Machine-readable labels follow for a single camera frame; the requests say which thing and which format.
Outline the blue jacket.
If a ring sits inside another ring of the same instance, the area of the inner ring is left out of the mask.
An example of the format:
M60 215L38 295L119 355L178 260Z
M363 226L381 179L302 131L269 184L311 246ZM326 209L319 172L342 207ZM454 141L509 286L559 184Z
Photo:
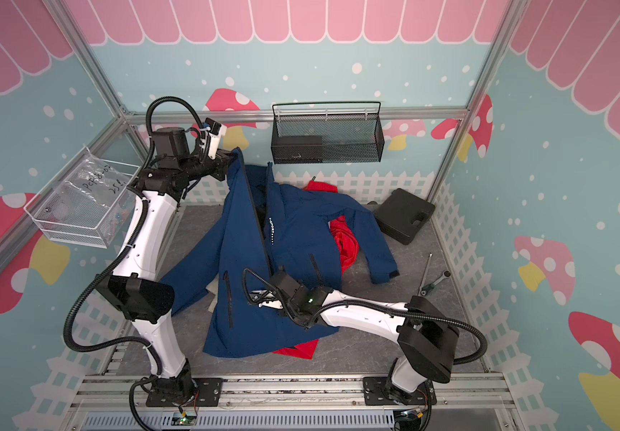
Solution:
M398 276L398 267L371 211L329 191L302 190L274 180L272 167L246 164L235 150L218 222L162 281L175 289L178 314L218 281L218 303L204 342L213 357L240 358L290 348L332 335L332 327L305 330L277 311L250 305L245 290L263 289L252 269L269 278L280 269L307 287L342 287L341 254L330 224L344 218L369 266L374 284Z

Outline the beige jacket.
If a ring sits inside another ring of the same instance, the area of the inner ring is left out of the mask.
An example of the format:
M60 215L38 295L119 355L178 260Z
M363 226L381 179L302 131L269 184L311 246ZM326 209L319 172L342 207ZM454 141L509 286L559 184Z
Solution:
M213 295L208 307L208 311L213 314L218 304L218 278L214 278L206 287L206 290Z

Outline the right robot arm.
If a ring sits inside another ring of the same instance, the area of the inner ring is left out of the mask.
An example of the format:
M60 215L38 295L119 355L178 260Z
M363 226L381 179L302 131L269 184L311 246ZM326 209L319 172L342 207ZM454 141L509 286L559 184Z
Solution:
M481 359L489 346L478 328L444 316L424 296L384 303L330 287L308 288L283 271L266 280L249 268L243 269L242 286L250 305L279 309L305 330L317 325L350 328L396 344L402 355L374 392L380 402L430 407L430 384L448 384L454 366Z

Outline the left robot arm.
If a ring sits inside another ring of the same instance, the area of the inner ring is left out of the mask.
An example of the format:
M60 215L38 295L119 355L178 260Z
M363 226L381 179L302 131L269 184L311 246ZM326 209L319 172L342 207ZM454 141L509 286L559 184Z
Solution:
M181 105L194 119L193 143L185 129L155 129L152 117L168 102ZM175 304L173 287L158 282L157 257L181 200L203 178L225 181L232 154L219 148L227 129L212 119L202 120L185 100L163 96L148 106L145 125L148 156L126 190L136 203L130 234L118 256L80 294L64 323L62 337L77 353L89 353L121 343L137 343L147 351L150 374L134 384L148 395L149 402L182 407L198 394L188 359L178 346L171 314ZM81 306L92 292L98 292L123 317L137 335L119 337L95 345L81 345L73 327Z

